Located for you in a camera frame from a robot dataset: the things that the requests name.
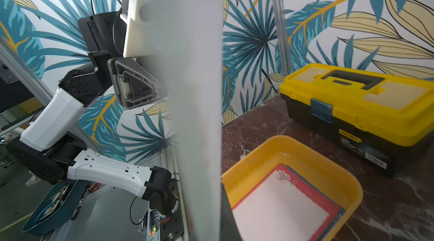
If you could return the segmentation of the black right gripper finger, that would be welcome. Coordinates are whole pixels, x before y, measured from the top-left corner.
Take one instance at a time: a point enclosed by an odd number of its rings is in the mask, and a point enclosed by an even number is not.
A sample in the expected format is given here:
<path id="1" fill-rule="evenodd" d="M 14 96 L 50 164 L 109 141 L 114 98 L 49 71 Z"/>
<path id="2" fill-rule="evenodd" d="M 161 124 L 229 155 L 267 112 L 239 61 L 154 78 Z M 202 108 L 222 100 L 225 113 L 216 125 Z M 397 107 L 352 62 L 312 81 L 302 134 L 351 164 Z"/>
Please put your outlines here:
<path id="1" fill-rule="evenodd" d="M 236 226 L 235 218 L 226 194 L 224 185 L 221 183 L 221 207 L 220 207 L 220 241 L 242 241 Z"/>

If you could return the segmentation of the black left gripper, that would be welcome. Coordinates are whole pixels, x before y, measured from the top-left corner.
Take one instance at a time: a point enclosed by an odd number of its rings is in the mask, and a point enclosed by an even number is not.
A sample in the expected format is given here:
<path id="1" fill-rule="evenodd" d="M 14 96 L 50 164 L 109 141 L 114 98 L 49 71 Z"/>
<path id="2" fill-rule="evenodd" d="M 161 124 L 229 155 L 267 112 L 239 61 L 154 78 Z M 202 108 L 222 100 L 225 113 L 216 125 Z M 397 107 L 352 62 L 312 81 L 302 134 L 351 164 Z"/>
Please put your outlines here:
<path id="1" fill-rule="evenodd" d="M 125 110 L 163 99 L 163 73 L 154 57 L 112 59 L 109 51 L 93 51 L 88 56 L 103 88 L 114 87 Z"/>

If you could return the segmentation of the green floral stationery paper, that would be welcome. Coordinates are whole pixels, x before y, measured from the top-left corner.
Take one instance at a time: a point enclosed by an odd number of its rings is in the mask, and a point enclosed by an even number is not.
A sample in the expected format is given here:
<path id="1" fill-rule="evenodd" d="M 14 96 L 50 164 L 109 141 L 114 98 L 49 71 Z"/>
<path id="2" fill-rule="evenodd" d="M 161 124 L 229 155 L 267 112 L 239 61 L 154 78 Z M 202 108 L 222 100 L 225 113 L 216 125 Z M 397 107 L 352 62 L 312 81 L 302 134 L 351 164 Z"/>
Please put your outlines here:
<path id="1" fill-rule="evenodd" d="M 223 0 L 152 0 L 193 237 L 220 237 Z"/>

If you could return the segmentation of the yellow plastic tray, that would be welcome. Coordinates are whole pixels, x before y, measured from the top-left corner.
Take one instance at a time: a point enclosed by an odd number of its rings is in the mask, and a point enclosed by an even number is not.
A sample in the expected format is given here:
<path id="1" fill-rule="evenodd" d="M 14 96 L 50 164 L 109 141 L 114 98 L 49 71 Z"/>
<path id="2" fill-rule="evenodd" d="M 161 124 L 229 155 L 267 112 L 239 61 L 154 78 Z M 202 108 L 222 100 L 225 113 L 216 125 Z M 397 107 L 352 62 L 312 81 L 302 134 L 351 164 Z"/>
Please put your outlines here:
<path id="1" fill-rule="evenodd" d="M 266 140 L 222 175 L 231 209 L 279 164 L 290 166 L 346 210 L 324 238 L 332 240 L 361 204 L 361 184 L 340 165 L 288 136 Z"/>

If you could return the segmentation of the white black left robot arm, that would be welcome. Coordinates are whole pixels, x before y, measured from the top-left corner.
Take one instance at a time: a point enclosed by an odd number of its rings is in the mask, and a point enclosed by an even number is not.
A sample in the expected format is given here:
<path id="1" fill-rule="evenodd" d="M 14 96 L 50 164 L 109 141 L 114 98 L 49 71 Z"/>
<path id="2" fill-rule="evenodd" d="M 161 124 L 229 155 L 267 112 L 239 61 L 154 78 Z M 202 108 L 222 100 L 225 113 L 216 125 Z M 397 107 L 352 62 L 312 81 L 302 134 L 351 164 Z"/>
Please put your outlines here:
<path id="1" fill-rule="evenodd" d="M 119 12 L 85 17 L 78 25 L 89 62 L 65 75 L 50 103 L 6 148 L 44 181 L 107 184 L 170 216 L 179 204 L 171 173 L 158 166 L 134 166 L 168 147 L 163 122 L 155 124 L 143 113 L 127 138 L 128 151 L 116 132 L 124 111 L 167 96 L 164 77 L 148 53 L 127 55 L 127 27 Z"/>

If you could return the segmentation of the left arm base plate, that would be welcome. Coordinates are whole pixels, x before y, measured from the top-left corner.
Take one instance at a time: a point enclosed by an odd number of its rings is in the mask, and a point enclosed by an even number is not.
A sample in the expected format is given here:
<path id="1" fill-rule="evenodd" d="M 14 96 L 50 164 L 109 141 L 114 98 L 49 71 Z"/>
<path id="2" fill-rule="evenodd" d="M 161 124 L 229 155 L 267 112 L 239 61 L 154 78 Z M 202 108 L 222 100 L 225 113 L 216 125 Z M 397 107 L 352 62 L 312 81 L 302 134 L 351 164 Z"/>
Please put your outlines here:
<path id="1" fill-rule="evenodd" d="M 184 222 L 182 213 L 163 216 L 156 209 L 148 209 L 139 225 L 138 232 L 145 237 L 146 241 L 183 241 Z"/>

